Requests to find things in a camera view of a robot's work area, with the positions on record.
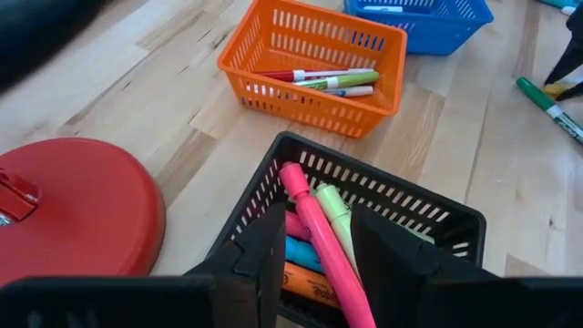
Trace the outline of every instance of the green marker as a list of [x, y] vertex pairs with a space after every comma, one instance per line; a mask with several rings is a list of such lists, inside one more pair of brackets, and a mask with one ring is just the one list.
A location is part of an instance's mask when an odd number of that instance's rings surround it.
[[367, 72], [360, 74], [351, 74], [338, 77], [318, 78], [314, 80], [307, 80], [295, 82], [294, 85], [301, 87], [310, 87], [318, 90], [324, 90], [337, 87], [354, 87], [367, 83], [376, 82], [379, 79], [377, 72]]
[[553, 118], [576, 142], [583, 145], [583, 128], [525, 77], [517, 80], [517, 85], [537, 106]]

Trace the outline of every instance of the black basket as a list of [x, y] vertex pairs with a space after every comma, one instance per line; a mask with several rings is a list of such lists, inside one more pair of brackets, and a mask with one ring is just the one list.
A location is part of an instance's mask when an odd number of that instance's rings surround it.
[[[292, 209], [278, 178], [286, 161], [301, 163], [313, 188], [321, 182], [332, 184], [345, 202], [364, 203], [389, 220], [433, 237], [437, 247], [482, 266], [486, 219], [480, 212], [291, 132], [273, 141], [209, 255], [273, 203], [288, 202]], [[281, 291], [280, 314], [304, 327], [347, 326], [340, 310], [286, 291]]]

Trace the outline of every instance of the orange plastic basket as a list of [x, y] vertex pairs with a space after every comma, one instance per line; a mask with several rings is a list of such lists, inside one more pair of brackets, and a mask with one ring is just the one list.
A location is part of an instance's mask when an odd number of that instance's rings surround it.
[[[406, 33], [289, 0], [255, 0], [220, 54], [219, 68], [246, 108], [364, 137], [401, 100]], [[342, 98], [252, 72], [371, 67], [371, 96]]]

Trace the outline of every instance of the red lid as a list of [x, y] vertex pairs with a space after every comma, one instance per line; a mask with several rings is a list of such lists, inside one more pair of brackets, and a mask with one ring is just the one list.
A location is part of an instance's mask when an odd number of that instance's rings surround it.
[[164, 203], [125, 150], [58, 138], [1, 155], [0, 168], [0, 285], [27, 276], [149, 273], [164, 235]]

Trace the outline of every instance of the pink marker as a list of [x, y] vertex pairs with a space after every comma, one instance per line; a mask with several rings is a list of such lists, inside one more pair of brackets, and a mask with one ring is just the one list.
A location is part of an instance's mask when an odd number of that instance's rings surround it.
[[303, 228], [300, 218], [287, 210], [285, 211], [285, 233], [302, 241], [310, 241], [308, 232]]
[[300, 164], [284, 163], [280, 170], [280, 179], [290, 196], [296, 200], [295, 209], [298, 217], [308, 232], [312, 246], [320, 256], [322, 268], [338, 296], [346, 321], [351, 328], [375, 327], [363, 287], [336, 240], [318, 201], [310, 196], [310, 186]]

